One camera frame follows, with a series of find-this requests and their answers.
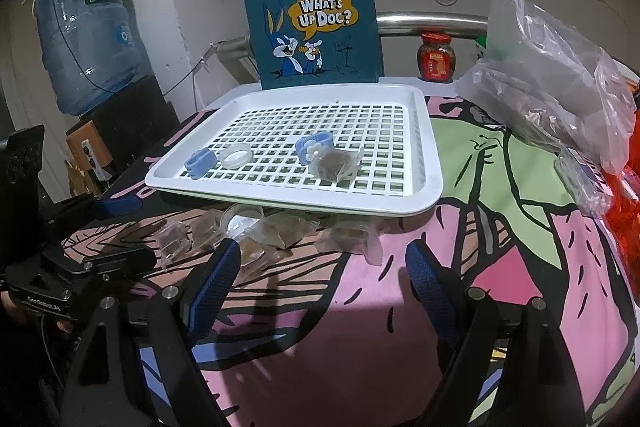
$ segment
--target colorful patterned tablecloth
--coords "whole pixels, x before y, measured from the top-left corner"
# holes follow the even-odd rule
[[[194,350],[232,426],[394,427],[411,425],[442,375],[436,337],[412,293],[406,245],[423,238],[466,285],[499,301],[543,296],[561,325],[590,425],[615,404],[634,374],[634,308],[609,235],[583,217],[554,171],[554,156],[524,145],[478,107],[427,97],[445,188],[431,211],[389,220],[382,267],[347,253],[318,253],[316,235],[292,255],[232,289],[211,334]],[[148,168],[210,112],[141,158],[108,197],[135,194],[139,213],[94,223],[65,242],[78,261],[144,242],[167,217],[190,222],[212,202],[146,187]],[[225,208],[228,204],[213,205]],[[178,283],[209,254],[137,286],[150,295]],[[175,425],[150,347],[141,350],[161,418]],[[494,350],[471,418],[482,425],[502,372],[506,344]]]

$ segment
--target metal rail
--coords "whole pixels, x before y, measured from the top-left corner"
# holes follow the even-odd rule
[[[381,37],[419,36],[439,32],[459,39],[477,39],[486,33],[486,17],[434,12],[381,12],[378,29]],[[217,49],[221,62],[254,57],[251,35],[222,42]]]

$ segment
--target screw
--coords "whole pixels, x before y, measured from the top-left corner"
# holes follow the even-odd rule
[[[116,299],[113,297],[105,297],[100,301],[100,308],[103,310],[108,310],[116,303]]]
[[[534,297],[531,299],[531,305],[537,310],[544,310],[546,308],[545,299],[541,299],[540,297]]]
[[[178,295],[177,286],[167,286],[164,290],[162,290],[162,297],[165,299],[173,299],[176,295]]]
[[[474,301],[481,301],[486,297],[486,292],[482,288],[476,288],[475,286],[473,288],[469,288],[466,294]]]

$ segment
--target jar of sauce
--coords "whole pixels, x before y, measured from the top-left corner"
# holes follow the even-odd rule
[[[423,33],[418,50],[420,77],[428,82],[451,82],[456,70],[456,54],[451,37],[440,33]]]

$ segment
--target white plastic tray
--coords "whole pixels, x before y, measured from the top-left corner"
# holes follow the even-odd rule
[[[331,184],[300,165],[295,142],[328,130],[337,148],[364,147],[360,171]],[[254,160],[230,171],[220,164],[192,180],[193,152],[247,142]],[[223,201],[316,212],[413,216],[442,194],[438,150],[424,95],[392,84],[287,87],[240,96],[220,108],[147,173],[149,187]]]

